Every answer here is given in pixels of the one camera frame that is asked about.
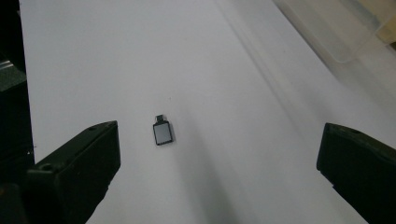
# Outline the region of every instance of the clear plastic box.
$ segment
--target clear plastic box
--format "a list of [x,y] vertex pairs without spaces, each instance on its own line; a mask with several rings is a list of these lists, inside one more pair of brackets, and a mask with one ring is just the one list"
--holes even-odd
[[395,41],[396,0],[275,1],[310,44],[337,62]]

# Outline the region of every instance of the dark floor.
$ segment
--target dark floor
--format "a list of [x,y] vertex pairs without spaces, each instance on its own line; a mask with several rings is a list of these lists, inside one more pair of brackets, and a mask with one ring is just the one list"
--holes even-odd
[[10,66],[0,70],[0,183],[20,185],[33,164],[26,76]]

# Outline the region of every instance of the white tabletop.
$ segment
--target white tabletop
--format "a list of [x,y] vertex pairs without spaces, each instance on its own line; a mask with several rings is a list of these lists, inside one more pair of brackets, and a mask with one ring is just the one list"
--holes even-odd
[[[325,122],[395,147],[395,54],[327,66],[270,0],[21,0],[35,159],[119,122],[89,223],[365,223],[316,170]],[[176,142],[157,147],[165,114]]]

